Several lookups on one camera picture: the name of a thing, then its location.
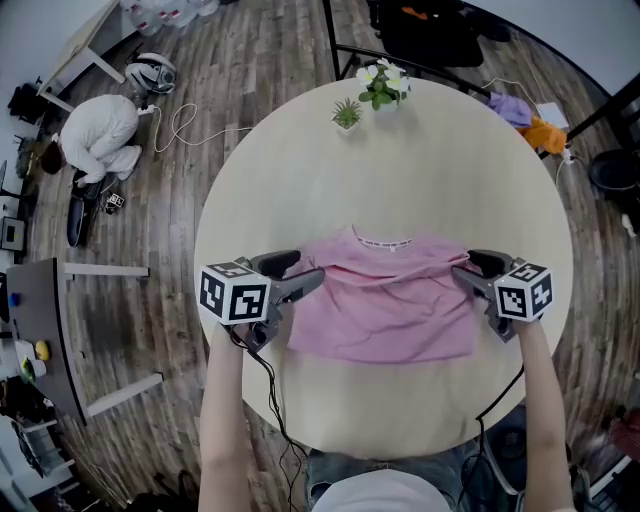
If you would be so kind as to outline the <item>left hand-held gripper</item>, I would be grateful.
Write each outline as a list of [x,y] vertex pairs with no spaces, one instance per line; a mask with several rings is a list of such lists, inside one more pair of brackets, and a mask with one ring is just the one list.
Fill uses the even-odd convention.
[[323,284],[321,268],[284,277],[300,258],[299,250],[285,250],[202,266],[200,311],[229,331],[246,325],[242,342],[259,352],[276,336],[282,320],[278,304],[297,302]]

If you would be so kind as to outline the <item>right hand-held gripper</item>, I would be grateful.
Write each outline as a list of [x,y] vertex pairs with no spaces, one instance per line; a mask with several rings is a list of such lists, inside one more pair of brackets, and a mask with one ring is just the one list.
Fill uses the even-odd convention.
[[553,304],[553,278],[549,268],[517,258],[507,270],[507,254],[493,250],[474,249],[469,250],[468,255],[482,274],[454,266],[452,277],[474,297],[490,301],[489,325],[503,342],[516,336],[515,321],[540,320]]

